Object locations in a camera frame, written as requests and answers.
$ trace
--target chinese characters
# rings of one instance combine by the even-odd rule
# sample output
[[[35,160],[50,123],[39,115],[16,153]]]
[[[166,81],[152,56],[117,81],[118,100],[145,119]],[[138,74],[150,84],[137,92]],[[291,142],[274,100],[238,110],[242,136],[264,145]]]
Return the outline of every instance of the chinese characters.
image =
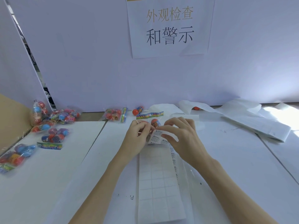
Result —
[[[161,43],[161,33],[162,33],[162,38],[165,39],[165,45],[167,44],[173,44],[175,42],[175,38],[179,36],[181,36],[181,39],[178,41],[182,41],[185,44],[187,43],[187,41],[189,40],[188,37],[190,38],[191,41],[193,41],[193,38],[191,36],[191,33],[193,33],[193,27],[182,27],[180,29],[180,32],[178,32],[178,29],[175,27],[165,27],[165,29],[161,30],[154,30],[151,29],[149,31],[147,31],[147,36],[148,36],[148,40],[147,43],[149,43],[150,45],[154,45],[157,43]]]
[[[186,8],[179,8],[179,7],[172,7],[171,9],[166,8],[166,9],[161,9],[158,11],[155,11],[154,9],[148,10],[147,13],[147,22],[152,21],[153,23],[155,21],[175,21],[175,20],[187,20],[187,19],[192,19],[192,12],[193,12],[193,7],[187,6]]]

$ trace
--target hand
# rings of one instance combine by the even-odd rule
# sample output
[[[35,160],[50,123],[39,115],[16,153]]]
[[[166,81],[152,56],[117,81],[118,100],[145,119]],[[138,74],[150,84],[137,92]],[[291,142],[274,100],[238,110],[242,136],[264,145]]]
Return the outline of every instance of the hand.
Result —
[[[116,154],[128,164],[144,147],[148,134],[155,128],[148,122],[133,120]]]
[[[178,142],[168,134],[161,136],[168,140],[180,157],[194,168],[203,168],[210,155],[198,138],[195,130],[195,123],[192,119],[183,117],[172,118],[164,123],[164,126],[157,127],[158,130],[167,131],[178,137]]]

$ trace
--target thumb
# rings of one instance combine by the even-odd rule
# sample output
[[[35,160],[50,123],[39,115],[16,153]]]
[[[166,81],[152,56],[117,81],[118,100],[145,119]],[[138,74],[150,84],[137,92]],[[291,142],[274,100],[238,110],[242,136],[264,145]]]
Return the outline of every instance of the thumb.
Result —
[[[172,147],[175,147],[177,144],[177,141],[170,135],[168,134],[162,134],[161,137],[165,138],[168,140],[168,142],[172,145]]]
[[[151,124],[147,123],[145,128],[143,129],[143,132],[141,133],[141,137],[147,138],[148,134],[150,133]]]

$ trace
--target person's right hand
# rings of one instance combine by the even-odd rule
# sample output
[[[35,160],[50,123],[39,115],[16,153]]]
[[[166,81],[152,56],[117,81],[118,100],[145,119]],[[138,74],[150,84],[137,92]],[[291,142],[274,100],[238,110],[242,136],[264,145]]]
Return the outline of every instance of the person's right hand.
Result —
[[[180,157],[194,168],[203,168],[207,160],[211,158],[196,133],[192,119],[171,118],[164,123],[164,126],[157,127],[157,130],[167,131],[178,137],[177,142],[168,134],[161,135],[168,140]]]

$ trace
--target person's left hand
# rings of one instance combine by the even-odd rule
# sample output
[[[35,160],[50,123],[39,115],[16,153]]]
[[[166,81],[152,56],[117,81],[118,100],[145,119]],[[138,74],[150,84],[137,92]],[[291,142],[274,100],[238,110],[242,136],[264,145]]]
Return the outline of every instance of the person's left hand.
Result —
[[[148,122],[133,120],[116,156],[129,163],[144,147],[148,134],[155,128]]]

